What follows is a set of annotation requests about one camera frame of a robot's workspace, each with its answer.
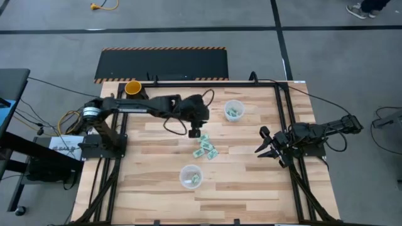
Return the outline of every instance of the black metal frame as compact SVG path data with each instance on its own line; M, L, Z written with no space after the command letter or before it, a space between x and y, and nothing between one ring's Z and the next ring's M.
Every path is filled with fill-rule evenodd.
M126 83L120 83L119 88L118 88L118 93L117 93L117 98L122 97L122 93L124 92L124 86ZM275 96L276 96L276 102L278 105L278 112L279 112L279 118L281 122L281 128L282 131L285 132L287 130L286 126L286 119L285 119L285 113L283 111L283 104L282 104L282 99L281 99L281 94L280 94L280 89L282 89L285 93L285 100L286 100L286 105L288 107L288 112L290 116L290 122L295 123L295 114L293 112L293 106L291 104L291 97L289 93L289 88L288 88L288 83L287 82L261 82L258 80L257 75L253 72L250 75L249 81L248 82L233 82L233 81L198 81L198 82L159 82L158 77L156 76L154 78L153 83L145 82L142 84L143 87L272 87L274 88L275 91ZM128 114L124 113L123 118L122 118L122 124L121 124L121 129L120 129L120 135L126 133L126 126L127 126L127 120L128 120ZM117 122L117 114L113 115L113 120L112 120L112 129L116 129L116 122ZM111 220L112 220L112 214L113 214L113 208L114 208L114 199L116 197L116 190L117 190L117 179L118 179L118 174L119 174L119 168L120 168L120 163L121 163L121 158L117 158L114 169L110 175L110 177L107 179L107 174L108 174L108 169L109 169L109 162L110 159L106 159L104 163L104 170L102 172L102 178L100 181L100 188L99 188L99 194L96 196L93 205L97 205L96 207L93 207L93 205L90 205L89 209L92 209L92 213L95 210L95 217L93 222L89 222L89 219L92 216L92 213L87 213L85 212L83 217L79 218L76 222L74 222L74 225L110 225ZM343 226L355 226L355 225L361 225L361 224L355 224L355 223L344 223L340 220L335 220L331 216L328 215L324 221L317 221L317 218L315 216L315 207L321 207L317 199L315 199L314 195L310 191L310 186L308 184L308 177L307 177L307 170L305 166L305 162L303 159L303 156L298 158L298 165L300 168L300 173L299 175L297 173L297 170L294 165L292 167L289 167L290 171L290 178L291 178L291 184L292 184L292 189L293 189L293 196L295 198L295 205L296 205L296 212L297 212L297 217L298 221L300 224L307 224L307 225L343 225ZM298 186L302 188L303 192L307 196L307 205L308 205L308 212L310 219L305 220L304 214L303 214L303 208L302 208L302 202L300 199L300 193ZM102 205L102 199L106 191L111 188L111 194L109 197L109 202L108 202L108 207L107 207L107 215L106 215L106 220L105 221L99 221L100 220L100 210L101 210L101 205ZM155 220L154 224L155 226L160 226L160 221ZM191 224L185 224L185 225L169 225L169 226L193 226ZM216 226L228 226L229 224L214 224ZM239 226L240 221L239 219L234 219L234 225ZM273 224L244 224L244 225L250 225L250 226L268 226L268 225L273 225Z

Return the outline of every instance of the black mat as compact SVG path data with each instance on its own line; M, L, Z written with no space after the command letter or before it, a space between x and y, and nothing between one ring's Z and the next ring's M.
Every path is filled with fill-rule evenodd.
M100 57L95 83L229 78L225 47L105 48Z

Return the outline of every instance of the yellow and black tape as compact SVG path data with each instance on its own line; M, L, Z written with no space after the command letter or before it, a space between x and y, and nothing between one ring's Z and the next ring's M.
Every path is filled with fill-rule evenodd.
M130 82L135 78L98 78L94 80L94 83L101 84L103 82ZM196 78L196 81L228 81L228 78Z
M226 50L226 47L133 47L133 48L103 48L102 51L109 50Z

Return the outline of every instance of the clear plastic cup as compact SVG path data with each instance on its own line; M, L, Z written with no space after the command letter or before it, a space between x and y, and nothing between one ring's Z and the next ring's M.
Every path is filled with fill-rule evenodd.
M192 183L193 176L198 175L200 178L196 183ZM196 189L201 185L204 178L201 168L196 165L186 165L180 171L180 182L185 188Z
M230 109L235 109L238 112L237 116L233 117L233 116L229 115L227 112ZM230 100L230 101L226 102L224 110L225 110L226 119L229 122L237 122L244 115L245 108L244 108L244 105L242 102L240 102L238 100Z

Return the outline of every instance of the chair wheel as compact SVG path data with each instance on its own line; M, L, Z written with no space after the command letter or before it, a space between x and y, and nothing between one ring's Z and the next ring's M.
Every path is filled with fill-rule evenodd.
M17 209L14 211L17 217L22 216L26 213L26 208L23 206L17 206Z

